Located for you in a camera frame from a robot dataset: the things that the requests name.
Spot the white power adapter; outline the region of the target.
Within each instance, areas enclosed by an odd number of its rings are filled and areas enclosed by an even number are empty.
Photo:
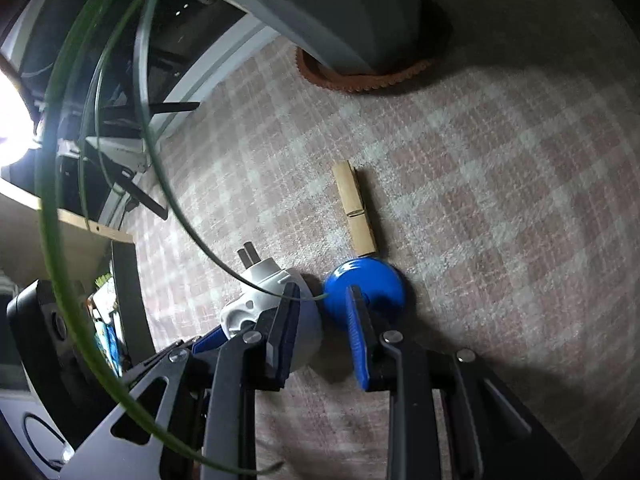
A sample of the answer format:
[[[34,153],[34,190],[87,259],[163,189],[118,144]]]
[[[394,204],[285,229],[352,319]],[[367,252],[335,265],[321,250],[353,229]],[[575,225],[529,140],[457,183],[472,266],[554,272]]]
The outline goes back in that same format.
[[[309,286],[294,268],[282,269],[273,258],[260,258],[252,242],[246,242],[238,250],[238,255],[245,268],[242,278],[274,292],[274,296],[242,284],[241,296],[221,311],[220,325],[224,334],[231,339],[241,333],[241,328],[247,323],[256,323],[262,312],[279,305],[285,286],[295,283],[300,292],[300,309],[291,370],[297,372],[310,362],[322,343],[320,313]]]

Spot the wooden cabinet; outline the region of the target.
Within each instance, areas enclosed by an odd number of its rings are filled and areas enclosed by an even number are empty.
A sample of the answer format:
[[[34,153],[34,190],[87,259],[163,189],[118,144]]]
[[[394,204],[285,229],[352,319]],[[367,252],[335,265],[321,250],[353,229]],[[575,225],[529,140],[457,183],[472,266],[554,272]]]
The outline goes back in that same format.
[[[41,221],[40,199],[10,182],[1,182],[1,271],[18,287],[49,281],[49,258],[66,276],[77,298],[93,291],[106,272],[120,281],[119,292],[140,292],[136,245],[119,230],[60,209],[58,218]]]

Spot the wooden clothespin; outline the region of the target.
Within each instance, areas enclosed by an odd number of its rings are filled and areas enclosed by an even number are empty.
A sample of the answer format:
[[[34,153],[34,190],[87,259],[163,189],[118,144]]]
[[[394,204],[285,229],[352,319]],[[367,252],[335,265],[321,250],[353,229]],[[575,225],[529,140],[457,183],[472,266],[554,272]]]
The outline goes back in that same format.
[[[344,162],[335,164],[332,167],[332,172],[346,214],[352,248],[358,257],[376,254],[378,248],[354,168],[348,160],[344,160]]]

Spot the black tripod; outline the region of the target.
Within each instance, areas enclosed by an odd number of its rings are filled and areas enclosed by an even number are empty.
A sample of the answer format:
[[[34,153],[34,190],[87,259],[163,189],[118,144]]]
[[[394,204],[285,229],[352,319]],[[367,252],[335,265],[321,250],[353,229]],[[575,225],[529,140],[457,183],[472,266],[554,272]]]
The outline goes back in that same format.
[[[93,106],[83,112],[73,105],[63,113],[62,126],[72,137],[58,141],[58,156],[88,162],[103,171],[109,184],[157,217],[168,218],[167,208],[134,184],[134,176],[143,174],[150,163],[132,105],[100,105],[97,113]]]

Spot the brown pot saucer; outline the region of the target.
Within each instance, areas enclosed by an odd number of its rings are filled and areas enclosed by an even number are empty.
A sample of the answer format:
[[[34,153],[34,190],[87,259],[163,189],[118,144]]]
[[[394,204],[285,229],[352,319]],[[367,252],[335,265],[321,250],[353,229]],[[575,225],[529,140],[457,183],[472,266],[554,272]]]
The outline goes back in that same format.
[[[431,60],[422,60],[387,75],[342,75],[322,65],[302,48],[296,48],[295,62],[306,81],[317,87],[344,93],[366,93],[378,91],[418,76],[434,65]]]

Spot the grey plant pot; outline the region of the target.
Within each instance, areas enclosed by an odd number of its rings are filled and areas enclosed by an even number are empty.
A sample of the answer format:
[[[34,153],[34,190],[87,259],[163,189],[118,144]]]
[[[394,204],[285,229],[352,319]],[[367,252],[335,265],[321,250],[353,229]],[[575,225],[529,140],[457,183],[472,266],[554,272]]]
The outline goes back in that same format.
[[[339,74],[386,74],[418,55],[421,0],[224,1]]]

